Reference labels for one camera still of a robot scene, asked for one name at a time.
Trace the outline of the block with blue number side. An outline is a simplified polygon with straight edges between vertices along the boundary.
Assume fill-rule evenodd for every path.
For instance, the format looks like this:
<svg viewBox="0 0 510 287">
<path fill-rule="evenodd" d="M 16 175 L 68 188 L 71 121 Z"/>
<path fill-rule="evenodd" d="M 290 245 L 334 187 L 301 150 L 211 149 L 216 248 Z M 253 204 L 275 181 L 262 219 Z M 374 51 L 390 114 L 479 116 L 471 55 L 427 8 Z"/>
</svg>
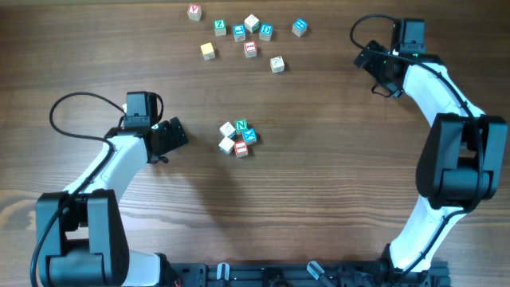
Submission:
<svg viewBox="0 0 510 287">
<path fill-rule="evenodd" d="M 228 136 L 224 137 L 220 143 L 218 144 L 219 149 L 229 155 L 233 150 L 235 142 L 230 139 Z"/>
</svg>

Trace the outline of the green N letter block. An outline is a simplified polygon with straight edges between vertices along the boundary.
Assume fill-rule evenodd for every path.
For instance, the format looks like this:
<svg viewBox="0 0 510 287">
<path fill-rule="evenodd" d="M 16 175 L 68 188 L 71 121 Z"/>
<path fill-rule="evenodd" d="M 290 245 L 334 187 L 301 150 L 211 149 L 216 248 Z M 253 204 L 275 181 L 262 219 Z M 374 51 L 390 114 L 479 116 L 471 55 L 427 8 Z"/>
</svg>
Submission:
<svg viewBox="0 0 510 287">
<path fill-rule="evenodd" d="M 249 128 L 247 119 L 235 120 L 235 130 L 237 135 L 241 135 Z"/>
</svg>

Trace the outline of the red H letter block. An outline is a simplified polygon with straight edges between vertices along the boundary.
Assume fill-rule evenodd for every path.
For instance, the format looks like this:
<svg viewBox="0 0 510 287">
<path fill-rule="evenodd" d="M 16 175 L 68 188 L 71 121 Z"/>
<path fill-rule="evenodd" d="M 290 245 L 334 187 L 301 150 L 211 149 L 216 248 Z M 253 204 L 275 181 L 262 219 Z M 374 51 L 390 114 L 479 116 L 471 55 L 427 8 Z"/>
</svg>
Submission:
<svg viewBox="0 0 510 287">
<path fill-rule="evenodd" d="M 238 158 L 247 156 L 249 154 L 248 145 L 245 141 L 235 142 L 233 147 L 234 147 L 235 155 Z"/>
</svg>

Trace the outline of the blue X letter block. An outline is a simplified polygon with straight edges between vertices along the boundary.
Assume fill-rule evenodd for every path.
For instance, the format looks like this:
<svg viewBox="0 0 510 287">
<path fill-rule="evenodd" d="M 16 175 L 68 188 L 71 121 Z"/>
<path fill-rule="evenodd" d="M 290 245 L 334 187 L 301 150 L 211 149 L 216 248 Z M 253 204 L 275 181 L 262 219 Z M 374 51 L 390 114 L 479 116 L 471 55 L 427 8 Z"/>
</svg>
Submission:
<svg viewBox="0 0 510 287">
<path fill-rule="evenodd" d="M 247 145 L 255 144 L 257 142 L 257 133 L 253 128 L 244 130 L 242 137 Z"/>
</svg>

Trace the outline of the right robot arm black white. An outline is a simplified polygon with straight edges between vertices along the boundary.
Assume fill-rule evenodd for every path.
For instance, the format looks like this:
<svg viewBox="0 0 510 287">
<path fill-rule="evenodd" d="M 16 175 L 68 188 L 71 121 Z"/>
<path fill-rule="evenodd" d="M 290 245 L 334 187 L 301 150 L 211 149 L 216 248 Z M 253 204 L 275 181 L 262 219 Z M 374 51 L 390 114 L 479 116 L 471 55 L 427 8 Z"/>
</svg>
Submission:
<svg viewBox="0 0 510 287">
<path fill-rule="evenodd" d="M 415 174 L 418 200 L 403 230 L 383 253 L 385 281 L 401 283 L 410 273 L 429 271 L 454 225 L 494 196 L 508 124 L 473 105 L 435 55 L 419 49 L 393 52 L 370 41 L 355 64 L 389 96 L 410 96 L 430 125 Z"/>
</svg>

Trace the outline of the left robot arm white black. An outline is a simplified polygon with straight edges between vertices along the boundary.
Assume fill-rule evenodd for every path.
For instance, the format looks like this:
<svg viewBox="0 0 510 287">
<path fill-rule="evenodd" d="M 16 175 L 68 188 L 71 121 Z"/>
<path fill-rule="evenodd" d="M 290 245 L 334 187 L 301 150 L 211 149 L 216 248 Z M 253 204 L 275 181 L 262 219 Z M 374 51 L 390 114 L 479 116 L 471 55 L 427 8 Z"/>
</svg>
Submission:
<svg viewBox="0 0 510 287">
<path fill-rule="evenodd" d="M 188 139 L 174 117 L 152 126 L 112 128 L 85 173 L 61 192 L 36 203 L 37 244 L 30 266 L 33 285 L 157 285 L 165 259 L 128 247 L 118 202 L 148 163 Z"/>
</svg>

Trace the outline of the yellow top block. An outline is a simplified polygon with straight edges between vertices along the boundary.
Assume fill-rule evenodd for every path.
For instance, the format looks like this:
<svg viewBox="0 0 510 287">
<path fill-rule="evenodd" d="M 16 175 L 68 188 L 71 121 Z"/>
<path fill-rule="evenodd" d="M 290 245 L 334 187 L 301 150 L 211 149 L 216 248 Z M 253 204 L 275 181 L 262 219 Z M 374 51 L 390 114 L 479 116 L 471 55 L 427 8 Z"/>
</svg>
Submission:
<svg viewBox="0 0 510 287">
<path fill-rule="evenodd" d="M 200 46 L 202 55 L 206 61 L 215 58 L 215 51 L 213 45 L 209 42 Z"/>
</svg>

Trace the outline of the blue block far right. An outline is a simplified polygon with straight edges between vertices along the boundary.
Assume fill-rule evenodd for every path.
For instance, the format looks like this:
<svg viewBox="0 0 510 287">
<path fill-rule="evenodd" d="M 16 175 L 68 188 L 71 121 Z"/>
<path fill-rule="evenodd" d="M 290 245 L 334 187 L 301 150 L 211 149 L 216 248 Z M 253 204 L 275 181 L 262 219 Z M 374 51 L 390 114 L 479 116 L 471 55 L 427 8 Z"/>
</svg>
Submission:
<svg viewBox="0 0 510 287">
<path fill-rule="evenodd" d="M 307 29 L 308 29 L 308 23 L 302 18 L 296 19 L 296 21 L 292 25 L 292 32 L 297 37 L 303 36 L 304 33 L 307 31 Z"/>
</svg>

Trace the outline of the plain picture wooden block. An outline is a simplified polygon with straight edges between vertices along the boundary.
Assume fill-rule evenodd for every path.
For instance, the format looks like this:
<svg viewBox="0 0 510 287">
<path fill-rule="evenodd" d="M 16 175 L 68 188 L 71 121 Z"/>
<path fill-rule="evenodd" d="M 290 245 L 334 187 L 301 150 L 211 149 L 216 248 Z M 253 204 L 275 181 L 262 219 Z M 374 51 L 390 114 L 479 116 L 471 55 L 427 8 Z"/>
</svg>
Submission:
<svg viewBox="0 0 510 287">
<path fill-rule="evenodd" d="M 281 73 L 284 71 L 284 60 L 282 56 L 273 57 L 270 59 L 270 68 L 273 73 Z"/>
</svg>

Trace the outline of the red letter block centre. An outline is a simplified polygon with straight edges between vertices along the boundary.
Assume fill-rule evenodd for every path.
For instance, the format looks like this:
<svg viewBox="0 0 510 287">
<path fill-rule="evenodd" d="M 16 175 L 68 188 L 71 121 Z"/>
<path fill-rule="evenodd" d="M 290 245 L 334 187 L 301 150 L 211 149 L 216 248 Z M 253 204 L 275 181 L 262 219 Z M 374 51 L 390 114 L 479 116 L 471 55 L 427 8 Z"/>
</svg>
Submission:
<svg viewBox="0 0 510 287">
<path fill-rule="evenodd" d="M 255 57 L 257 55 L 257 45 L 255 41 L 246 41 L 243 47 L 247 58 Z"/>
</svg>

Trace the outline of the green Z letter block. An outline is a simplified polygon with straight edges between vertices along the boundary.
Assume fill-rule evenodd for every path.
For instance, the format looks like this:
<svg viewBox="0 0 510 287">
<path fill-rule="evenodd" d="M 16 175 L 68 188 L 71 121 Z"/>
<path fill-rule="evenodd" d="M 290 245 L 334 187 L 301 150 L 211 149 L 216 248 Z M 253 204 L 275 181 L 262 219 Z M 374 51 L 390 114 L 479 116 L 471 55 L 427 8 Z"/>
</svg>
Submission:
<svg viewBox="0 0 510 287">
<path fill-rule="evenodd" d="M 226 35 L 226 22 L 224 19 L 214 20 L 214 33 L 216 36 Z"/>
</svg>

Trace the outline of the blue D letter block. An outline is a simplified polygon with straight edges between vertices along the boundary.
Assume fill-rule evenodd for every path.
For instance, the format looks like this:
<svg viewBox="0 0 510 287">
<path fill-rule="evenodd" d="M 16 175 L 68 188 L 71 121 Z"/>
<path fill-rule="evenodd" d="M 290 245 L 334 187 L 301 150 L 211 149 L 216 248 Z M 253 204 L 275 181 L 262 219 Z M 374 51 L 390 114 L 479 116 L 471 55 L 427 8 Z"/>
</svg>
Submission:
<svg viewBox="0 0 510 287">
<path fill-rule="evenodd" d="M 273 33 L 273 26 L 267 23 L 262 23 L 259 29 L 259 38 L 262 41 L 271 41 Z"/>
</svg>

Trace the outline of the red Y letter block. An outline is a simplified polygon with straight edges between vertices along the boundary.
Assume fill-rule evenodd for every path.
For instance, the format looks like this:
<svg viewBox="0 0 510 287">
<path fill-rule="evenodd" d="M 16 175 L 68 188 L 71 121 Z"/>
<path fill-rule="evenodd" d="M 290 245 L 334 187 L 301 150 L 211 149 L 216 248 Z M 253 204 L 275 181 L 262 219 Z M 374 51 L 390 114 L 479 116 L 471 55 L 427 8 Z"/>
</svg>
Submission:
<svg viewBox="0 0 510 287">
<path fill-rule="evenodd" d="M 188 18 L 193 21 L 200 21 L 202 17 L 202 7 L 199 4 L 191 3 L 187 10 Z"/>
</svg>

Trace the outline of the blue L letter block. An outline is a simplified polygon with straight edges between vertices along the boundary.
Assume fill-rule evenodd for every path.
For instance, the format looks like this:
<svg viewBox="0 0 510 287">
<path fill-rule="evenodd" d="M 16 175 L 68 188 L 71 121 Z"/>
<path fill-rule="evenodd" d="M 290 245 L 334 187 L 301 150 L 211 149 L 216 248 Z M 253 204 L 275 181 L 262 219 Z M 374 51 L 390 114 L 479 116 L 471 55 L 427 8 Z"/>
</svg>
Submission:
<svg viewBox="0 0 510 287">
<path fill-rule="evenodd" d="M 233 26 L 233 36 L 235 41 L 244 41 L 246 39 L 246 31 L 244 25 Z"/>
</svg>

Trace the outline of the plain picture block top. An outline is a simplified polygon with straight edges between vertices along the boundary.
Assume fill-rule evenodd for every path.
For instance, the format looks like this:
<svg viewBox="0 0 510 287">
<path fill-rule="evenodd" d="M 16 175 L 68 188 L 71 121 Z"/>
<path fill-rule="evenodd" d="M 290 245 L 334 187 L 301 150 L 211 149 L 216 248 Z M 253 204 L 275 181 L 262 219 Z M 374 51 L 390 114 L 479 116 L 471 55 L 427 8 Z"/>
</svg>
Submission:
<svg viewBox="0 0 510 287">
<path fill-rule="evenodd" d="M 258 28 L 260 27 L 260 20 L 253 14 L 250 14 L 245 20 L 244 20 L 244 25 L 245 25 L 245 28 L 250 32 L 250 33 L 255 33 Z"/>
</svg>

